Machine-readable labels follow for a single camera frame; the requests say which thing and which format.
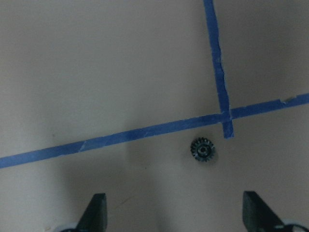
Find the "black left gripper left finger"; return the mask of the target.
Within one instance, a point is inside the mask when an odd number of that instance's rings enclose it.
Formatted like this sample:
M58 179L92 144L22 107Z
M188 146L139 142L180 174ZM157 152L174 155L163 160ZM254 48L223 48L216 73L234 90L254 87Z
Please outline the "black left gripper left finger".
M105 193L94 194L79 220L78 232L105 232L107 230L107 198Z

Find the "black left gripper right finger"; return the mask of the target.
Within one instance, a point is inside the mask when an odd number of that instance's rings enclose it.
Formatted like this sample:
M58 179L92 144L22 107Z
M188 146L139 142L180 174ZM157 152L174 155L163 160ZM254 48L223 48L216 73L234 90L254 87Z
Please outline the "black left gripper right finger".
M248 232L286 232L281 219L255 191L244 191L242 221Z

